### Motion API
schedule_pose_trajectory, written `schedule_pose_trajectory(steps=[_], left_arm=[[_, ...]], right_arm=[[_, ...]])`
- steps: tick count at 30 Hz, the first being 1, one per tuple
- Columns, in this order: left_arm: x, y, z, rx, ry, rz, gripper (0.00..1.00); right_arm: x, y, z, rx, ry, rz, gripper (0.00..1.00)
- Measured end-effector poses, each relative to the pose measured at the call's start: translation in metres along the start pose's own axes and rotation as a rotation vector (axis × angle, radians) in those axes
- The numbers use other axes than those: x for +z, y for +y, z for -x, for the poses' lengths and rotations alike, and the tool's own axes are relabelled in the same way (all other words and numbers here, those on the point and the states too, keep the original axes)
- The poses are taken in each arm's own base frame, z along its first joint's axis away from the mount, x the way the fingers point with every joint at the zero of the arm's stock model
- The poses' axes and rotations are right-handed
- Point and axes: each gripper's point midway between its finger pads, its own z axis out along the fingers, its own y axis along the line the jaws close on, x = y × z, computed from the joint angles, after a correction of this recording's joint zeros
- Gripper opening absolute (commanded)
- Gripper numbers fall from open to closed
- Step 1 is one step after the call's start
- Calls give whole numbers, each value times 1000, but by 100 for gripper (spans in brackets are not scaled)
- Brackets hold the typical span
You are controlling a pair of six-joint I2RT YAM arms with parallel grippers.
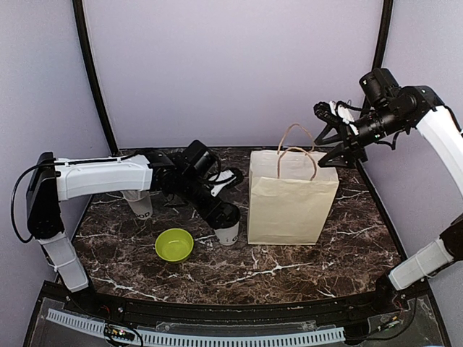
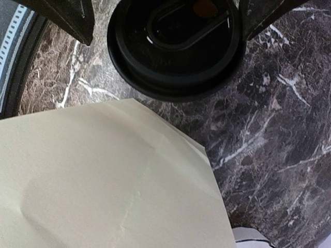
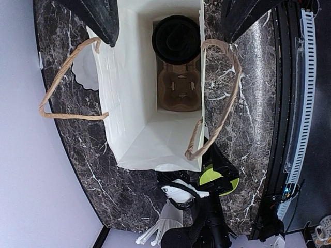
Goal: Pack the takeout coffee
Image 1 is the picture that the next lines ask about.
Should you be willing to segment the brown paper takeout bag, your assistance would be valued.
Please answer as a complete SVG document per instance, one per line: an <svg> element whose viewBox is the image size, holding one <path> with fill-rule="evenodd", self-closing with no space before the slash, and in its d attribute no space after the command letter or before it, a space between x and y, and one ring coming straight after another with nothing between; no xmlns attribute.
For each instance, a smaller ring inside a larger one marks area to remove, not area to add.
<svg viewBox="0 0 463 347"><path fill-rule="evenodd" d="M314 147L283 149L291 124L276 150L250 154L247 242L266 245L317 243L339 188L335 168L321 168Z"/></svg>

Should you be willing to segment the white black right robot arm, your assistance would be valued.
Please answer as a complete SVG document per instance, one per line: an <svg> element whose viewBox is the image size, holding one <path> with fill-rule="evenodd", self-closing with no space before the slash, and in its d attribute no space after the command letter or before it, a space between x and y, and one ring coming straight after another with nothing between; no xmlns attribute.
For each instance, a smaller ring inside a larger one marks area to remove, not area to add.
<svg viewBox="0 0 463 347"><path fill-rule="evenodd" d="M397 292L462 260L462 129L427 86L383 87L366 108L321 101L320 167L360 170L378 184L401 227L404 261L380 276L369 307L383 314Z"/></svg>

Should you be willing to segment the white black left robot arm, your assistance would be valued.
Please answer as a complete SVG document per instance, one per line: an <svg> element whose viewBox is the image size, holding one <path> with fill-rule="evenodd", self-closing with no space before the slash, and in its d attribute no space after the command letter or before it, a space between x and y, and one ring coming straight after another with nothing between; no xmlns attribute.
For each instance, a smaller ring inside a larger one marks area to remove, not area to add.
<svg viewBox="0 0 463 347"><path fill-rule="evenodd" d="M214 230L235 227L239 208L223 201L219 193L243 180L237 168L219 169L208 176L220 160L209 149L197 154L166 154L157 149L138 151L121 157L72 160L43 153L38 162L25 170L30 174L26 191L26 221L29 237L36 240L49 258L65 288L75 293L73 302L86 315L102 309L102 300L89 288L91 281L72 242L65 234L60 204L76 197L107 192L162 192L194 207Z"/></svg>

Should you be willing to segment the white paper coffee cup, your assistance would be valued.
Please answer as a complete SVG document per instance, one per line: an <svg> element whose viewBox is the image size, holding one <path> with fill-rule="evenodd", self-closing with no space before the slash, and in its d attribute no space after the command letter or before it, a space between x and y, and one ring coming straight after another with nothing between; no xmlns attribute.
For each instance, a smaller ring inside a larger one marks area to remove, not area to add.
<svg viewBox="0 0 463 347"><path fill-rule="evenodd" d="M228 228L215 229L214 233L218 242L224 246L231 246L237 242L239 233L239 222Z"/></svg>

